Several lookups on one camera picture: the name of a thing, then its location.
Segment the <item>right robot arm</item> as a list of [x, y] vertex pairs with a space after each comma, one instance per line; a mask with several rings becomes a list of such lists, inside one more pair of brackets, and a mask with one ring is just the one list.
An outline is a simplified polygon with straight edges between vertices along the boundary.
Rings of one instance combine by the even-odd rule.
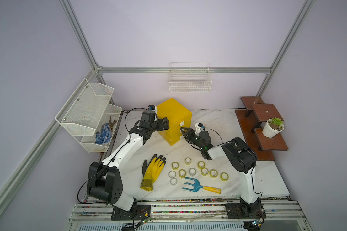
[[187, 143], [194, 145], [206, 160], [227, 157], [230, 164], [239, 173], [241, 184], [241, 205], [251, 213], [261, 205], [261, 198], [255, 191], [254, 174], [257, 154], [240, 137], [214, 146], [209, 133], [205, 130], [197, 133], [192, 128], [180, 128]]

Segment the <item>yellow drawer cabinet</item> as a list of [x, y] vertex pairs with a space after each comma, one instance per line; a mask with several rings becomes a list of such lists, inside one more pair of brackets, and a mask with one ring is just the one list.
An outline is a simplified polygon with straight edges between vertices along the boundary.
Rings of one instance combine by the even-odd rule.
[[[186, 109], [182, 104], [180, 104], [174, 98], [171, 98], [157, 106], [157, 115], [159, 118], [168, 118], [169, 127], [174, 125], [179, 119], [186, 116], [192, 117], [192, 112]], [[168, 142], [169, 130], [159, 131], [159, 134]]]

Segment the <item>white potted succulent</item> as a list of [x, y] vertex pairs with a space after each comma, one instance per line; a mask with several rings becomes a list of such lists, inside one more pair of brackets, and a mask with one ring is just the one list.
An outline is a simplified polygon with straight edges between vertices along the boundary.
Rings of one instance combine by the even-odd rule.
[[284, 130], [283, 121], [280, 118], [273, 117], [268, 119], [268, 121], [266, 122], [262, 130], [262, 133], [267, 138], [273, 138], [274, 136], [276, 136], [283, 130]]

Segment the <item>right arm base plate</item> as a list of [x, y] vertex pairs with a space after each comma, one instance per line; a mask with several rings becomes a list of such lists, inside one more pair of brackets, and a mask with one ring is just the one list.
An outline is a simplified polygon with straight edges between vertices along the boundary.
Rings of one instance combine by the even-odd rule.
[[262, 204], [225, 204], [229, 219], [259, 219], [266, 218]]

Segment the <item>clear tape roll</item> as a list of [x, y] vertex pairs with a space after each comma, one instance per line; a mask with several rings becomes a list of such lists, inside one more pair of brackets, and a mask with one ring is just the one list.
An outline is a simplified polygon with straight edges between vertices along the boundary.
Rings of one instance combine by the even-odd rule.
[[196, 173], [197, 173], [196, 169], [194, 169], [194, 168], [189, 169], [189, 175], [190, 176], [194, 177], [194, 176], [196, 176]]
[[176, 186], [176, 185], [177, 185], [177, 179], [171, 178], [171, 179], [170, 179], [170, 184], [171, 184], [172, 186]]
[[169, 172], [169, 178], [174, 179], [176, 177], [176, 172], [175, 171], [170, 171]]

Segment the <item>yellow top drawer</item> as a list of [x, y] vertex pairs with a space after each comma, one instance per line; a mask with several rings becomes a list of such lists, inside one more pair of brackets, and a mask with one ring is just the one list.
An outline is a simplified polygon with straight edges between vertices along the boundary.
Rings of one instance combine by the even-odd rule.
[[174, 123], [173, 125], [173, 130], [174, 131], [179, 131], [180, 128], [190, 128], [191, 127], [191, 117], [186, 116], [184, 118], [179, 119], [177, 122]]

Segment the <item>white mesh two-tier rack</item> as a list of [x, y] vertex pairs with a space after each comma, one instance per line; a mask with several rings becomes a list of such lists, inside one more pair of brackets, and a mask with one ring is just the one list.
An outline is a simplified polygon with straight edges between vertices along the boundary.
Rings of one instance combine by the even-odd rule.
[[122, 108], [112, 104], [113, 92], [112, 87], [84, 79], [55, 117], [89, 153], [105, 153], [109, 149], [111, 141], [96, 144], [95, 136], [106, 123], [114, 135]]

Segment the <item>blue item in rack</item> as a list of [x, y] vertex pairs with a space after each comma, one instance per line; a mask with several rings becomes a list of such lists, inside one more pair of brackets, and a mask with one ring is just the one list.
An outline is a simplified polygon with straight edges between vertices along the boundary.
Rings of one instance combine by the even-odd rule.
[[96, 133], [95, 143], [96, 144], [104, 144], [109, 143], [112, 137], [112, 130], [110, 128], [110, 124], [106, 123], [102, 126], [101, 131]]

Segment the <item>brown wooden step shelf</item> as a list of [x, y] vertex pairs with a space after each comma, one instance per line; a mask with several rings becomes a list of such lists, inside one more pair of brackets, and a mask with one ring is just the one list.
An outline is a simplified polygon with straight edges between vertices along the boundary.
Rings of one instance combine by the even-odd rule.
[[245, 142], [251, 147], [261, 161], [274, 161], [273, 151], [289, 150], [281, 132], [269, 126], [273, 118], [283, 121], [275, 105], [266, 104], [261, 97], [242, 96], [244, 109], [236, 109]]

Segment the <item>yellow black work glove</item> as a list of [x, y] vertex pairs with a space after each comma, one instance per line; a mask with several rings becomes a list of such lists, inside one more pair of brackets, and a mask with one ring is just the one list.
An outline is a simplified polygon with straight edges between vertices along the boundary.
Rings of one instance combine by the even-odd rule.
[[153, 191], [153, 184], [158, 179], [165, 164], [166, 158], [163, 155], [154, 154], [149, 162], [144, 160], [142, 165], [143, 180], [140, 188], [148, 192]]

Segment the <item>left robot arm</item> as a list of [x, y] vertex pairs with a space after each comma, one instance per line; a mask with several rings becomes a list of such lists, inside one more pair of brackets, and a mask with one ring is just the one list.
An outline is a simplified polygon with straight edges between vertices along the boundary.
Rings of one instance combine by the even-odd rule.
[[156, 110], [145, 110], [129, 130], [127, 138], [109, 157], [89, 167], [86, 193], [129, 213], [137, 210], [137, 200], [123, 189], [120, 171], [156, 131], [169, 129], [169, 119], [158, 118]]

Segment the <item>yellow bottom drawer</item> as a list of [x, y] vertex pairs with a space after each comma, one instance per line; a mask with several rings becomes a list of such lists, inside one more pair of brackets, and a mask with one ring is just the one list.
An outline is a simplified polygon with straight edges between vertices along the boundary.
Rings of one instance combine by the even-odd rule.
[[183, 139], [184, 136], [182, 133], [175, 133], [175, 134], [169, 134], [169, 138], [168, 138], [168, 143], [172, 146], [174, 144], [176, 144], [177, 142], [179, 142], [179, 140]]

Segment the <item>blue garden fork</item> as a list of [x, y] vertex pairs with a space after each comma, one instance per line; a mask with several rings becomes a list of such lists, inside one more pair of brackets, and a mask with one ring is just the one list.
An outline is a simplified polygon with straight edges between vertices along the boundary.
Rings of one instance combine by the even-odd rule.
[[200, 189], [204, 189], [204, 190], [212, 192], [212, 193], [221, 194], [221, 189], [219, 189], [219, 188], [203, 186], [203, 185], [200, 184], [199, 180], [194, 179], [194, 178], [185, 177], [185, 179], [186, 180], [191, 180], [192, 183], [185, 182], [184, 185], [191, 186], [191, 188], [185, 188], [184, 187], [183, 190], [187, 190], [187, 191], [190, 191], [190, 192], [198, 192]]

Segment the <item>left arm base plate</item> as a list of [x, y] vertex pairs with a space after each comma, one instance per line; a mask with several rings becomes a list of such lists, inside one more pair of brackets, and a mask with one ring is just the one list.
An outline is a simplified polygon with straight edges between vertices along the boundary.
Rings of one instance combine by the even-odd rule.
[[141, 221], [148, 218], [151, 214], [151, 205], [137, 204], [131, 210], [126, 211], [118, 207], [113, 207], [111, 214], [112, 221], [135, 220]]

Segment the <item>aluminium frame rail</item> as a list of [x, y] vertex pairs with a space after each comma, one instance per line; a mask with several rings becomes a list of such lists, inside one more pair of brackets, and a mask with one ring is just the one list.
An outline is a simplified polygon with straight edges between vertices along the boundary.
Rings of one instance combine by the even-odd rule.
[[122, 73], [214, 73], [214, 74], [267, 74], [272, 71], [271, 67], [98, 67], [97, 71], [102, 74]]

